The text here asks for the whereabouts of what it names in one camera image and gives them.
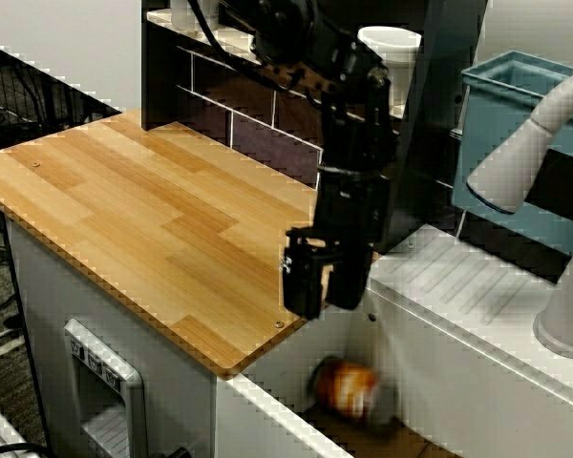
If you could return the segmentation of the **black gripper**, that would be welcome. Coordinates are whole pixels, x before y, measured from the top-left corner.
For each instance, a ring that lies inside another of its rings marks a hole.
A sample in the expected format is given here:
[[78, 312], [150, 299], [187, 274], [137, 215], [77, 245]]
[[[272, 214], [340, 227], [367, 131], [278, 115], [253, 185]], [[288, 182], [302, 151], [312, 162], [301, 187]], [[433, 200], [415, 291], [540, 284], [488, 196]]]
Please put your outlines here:
[[329, 274], [326, 302], [353, 310], [371, 268], [371, 244], [383, 234], [391, 181], [379, 170], [320, 166], [313, 223], [286, 232], [281, 257], [283, 305], [307, 320], [321, 313], [322, 276], [333, 254], [343, 254]]

